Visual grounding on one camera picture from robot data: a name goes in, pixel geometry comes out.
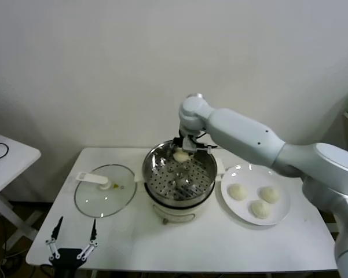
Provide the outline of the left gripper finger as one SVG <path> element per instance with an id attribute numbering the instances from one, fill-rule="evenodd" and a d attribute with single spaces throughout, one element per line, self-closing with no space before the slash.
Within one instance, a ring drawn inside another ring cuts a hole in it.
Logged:
<path id="1" fill-rule="evenodd" d="M 60 232 L 62 221 L 63 221 L 63 217 L 60 217 L 57 225 L 52 230 L 50 238 L 45 241 L 45 244 L 50 251 L 49 259 L 59 259 L 60 258 L 60 253 L 58 251 L 56 241 L 58 238 L 58 234 Z"/>
<path id="2" fill-rule="evenodd" d="M 87 259 L 88 256 L 94 251 L 94 249 L 98 246 L 96 241 L 97 237 L 97 229 L 96 229 L 96 219 L 93 220 L 93 226 L 91 229 L 89 243 L 86 247 L 76 256 L 77 259 Z"/>

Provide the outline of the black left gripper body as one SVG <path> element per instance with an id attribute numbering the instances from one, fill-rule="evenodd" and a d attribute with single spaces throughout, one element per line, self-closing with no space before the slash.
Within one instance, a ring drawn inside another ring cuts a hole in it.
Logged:
<path id="1" fill-rule="evenodd" d="M 73 278 L 76 271 L 86 260 L 83 257 L 78 258 L 82 252 L 79 248 L 60 248 L 58 254 L 50 257 L 50 263 L 54 269 L 54 278 Z"/>

